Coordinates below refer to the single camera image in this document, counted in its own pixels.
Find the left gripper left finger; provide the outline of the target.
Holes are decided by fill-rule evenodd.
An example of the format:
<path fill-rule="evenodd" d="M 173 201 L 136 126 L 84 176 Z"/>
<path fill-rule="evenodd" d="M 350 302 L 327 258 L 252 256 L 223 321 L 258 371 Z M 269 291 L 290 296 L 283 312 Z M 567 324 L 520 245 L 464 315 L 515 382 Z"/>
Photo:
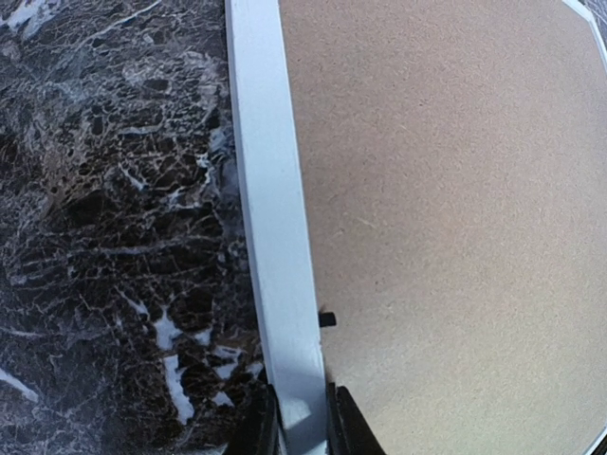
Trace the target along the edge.
<path fill-rule="evenodd" d="M 279 409 L 276 393 L 266 386 L 252 400 L 248 414 L 227 445 L 227 455 L 279 453 Z"/>

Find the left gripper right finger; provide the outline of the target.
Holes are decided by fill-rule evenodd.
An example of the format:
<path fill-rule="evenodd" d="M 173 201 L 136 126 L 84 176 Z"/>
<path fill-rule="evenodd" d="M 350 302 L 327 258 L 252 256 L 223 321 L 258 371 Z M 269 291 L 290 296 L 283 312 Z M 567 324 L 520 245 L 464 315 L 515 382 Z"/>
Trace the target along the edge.
<path fill-rule="evenodd" d="M 327 386 L 328 453 L 333 455 L 385 455 L 350 391 Z"/>

